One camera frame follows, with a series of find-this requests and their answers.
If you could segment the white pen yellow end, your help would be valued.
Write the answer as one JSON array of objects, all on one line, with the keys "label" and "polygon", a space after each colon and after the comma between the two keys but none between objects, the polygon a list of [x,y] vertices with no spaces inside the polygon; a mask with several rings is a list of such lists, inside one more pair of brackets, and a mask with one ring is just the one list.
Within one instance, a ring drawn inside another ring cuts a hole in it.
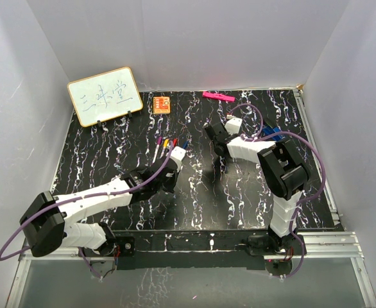
[{"label": "white pen yellow end", "polygon": [[164,147],[164,142],[163,142],[162,151],[161,151],[161,154],[160,154],[160,158],[162,158],[164,156],[164,153],[166,152],[166,150],[167,150],[167,147],[166,148]]}]

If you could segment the white pen purple end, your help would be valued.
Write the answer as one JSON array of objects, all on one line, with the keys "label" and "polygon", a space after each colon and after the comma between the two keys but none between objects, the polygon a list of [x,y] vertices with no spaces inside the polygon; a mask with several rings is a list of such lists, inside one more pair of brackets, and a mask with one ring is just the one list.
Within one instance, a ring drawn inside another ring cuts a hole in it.
[{"label": "white pen purple end", "polygon": [[156,143],[155,151],[154,151],[154,156],[153,156],[153,162],[156,161],[156,158],[157,158],[157,155],[158,155],[158,151],[159,151],[160,145],[161,145],[161,144],[157,144],[157,143]]}]

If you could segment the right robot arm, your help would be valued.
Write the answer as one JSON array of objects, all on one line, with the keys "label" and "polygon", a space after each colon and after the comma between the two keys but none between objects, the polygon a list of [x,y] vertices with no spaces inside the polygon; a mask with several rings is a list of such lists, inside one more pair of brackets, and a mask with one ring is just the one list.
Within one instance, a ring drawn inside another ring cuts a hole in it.
[{"label": "right robot arm", "polygon": [[239,135],[240,124],[229,120],[205,126],[215,153],[257,163],[262,169],[266,184],[273,194],[273,215],[268,230],[262,235],[250,235],[245,241],[250,255],[295,252],[305,254],[305,243],[297,234],[294,215],[305,186],[311,177],[297,151],[289,140],[251,141]]}]

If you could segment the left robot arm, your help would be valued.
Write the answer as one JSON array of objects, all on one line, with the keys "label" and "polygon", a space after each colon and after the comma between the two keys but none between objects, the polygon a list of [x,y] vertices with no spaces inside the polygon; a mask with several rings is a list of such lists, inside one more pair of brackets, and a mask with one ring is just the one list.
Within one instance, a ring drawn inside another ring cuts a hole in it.
[{"label": "left robot arm", "polygon": [[159,191],[173,193],[182,159],[162,157],[150,167],[129,173],[85,191],[53,196],[37,195],[20,219],[34,257],[49,255],[60,247],[79,247],[107,256],[115,248],[115,236],[106,223],[82,220],[109,209],[149,200]]}]

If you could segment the pink plastic piece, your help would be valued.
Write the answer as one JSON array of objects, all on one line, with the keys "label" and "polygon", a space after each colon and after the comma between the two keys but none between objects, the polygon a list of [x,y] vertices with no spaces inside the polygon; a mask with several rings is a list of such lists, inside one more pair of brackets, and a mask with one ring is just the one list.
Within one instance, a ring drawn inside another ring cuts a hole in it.
[{"label": "pink plastic piece", "polygon": [[217,99],[217,100],[226,101],[226,102],[234,102],[235,101],[235,98],[233,96],[227,96],[225,94],[212,93],[212,92],[208,92],[208,91],[203,91],[202,96],[204,98]]}]

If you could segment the blue stapler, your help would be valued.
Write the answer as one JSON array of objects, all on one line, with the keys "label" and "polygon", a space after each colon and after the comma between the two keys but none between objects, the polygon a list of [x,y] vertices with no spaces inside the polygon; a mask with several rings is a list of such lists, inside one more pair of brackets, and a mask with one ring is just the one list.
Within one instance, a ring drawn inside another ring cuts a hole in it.
[{"label": "blue stapler", "polygon": [[281,141],[285,138],[284,135],[279,134],[280,129],[278,127],[264,126],[262,129],[264,136],[271,136],[270,139],[273,141]]}]

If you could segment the orange notepad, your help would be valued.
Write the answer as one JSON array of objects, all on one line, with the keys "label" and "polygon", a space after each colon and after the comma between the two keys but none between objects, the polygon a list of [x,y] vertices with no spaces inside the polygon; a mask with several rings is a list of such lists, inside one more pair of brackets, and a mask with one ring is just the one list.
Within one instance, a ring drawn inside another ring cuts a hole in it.
[{"label": "orange notepad", "polygon": [[171,102],[169,97],[157,96],[153,98],[153,113],[169,114],[171,112]]}]

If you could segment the small whiteboard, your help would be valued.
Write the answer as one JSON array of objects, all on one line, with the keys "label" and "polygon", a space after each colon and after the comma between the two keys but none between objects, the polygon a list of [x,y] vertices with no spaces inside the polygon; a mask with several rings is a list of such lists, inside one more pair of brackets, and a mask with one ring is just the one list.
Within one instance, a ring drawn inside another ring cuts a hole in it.
[{"label": "small whiteboard", "polygon": [[143,108],[143,102],[129,67],[68,83],[75,113],[84,128],[127,116]]}]

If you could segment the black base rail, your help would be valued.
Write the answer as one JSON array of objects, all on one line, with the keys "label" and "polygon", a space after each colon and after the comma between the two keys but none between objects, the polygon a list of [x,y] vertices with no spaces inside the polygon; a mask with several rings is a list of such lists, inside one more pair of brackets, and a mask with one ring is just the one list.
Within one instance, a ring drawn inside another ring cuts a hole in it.
[{"label": "black base rail", "polygon": [[302,235],[279,238],[271,230],[116,230],[101,252],[117,270],[143,268],[247,268],[287,275],[307,253]]}]

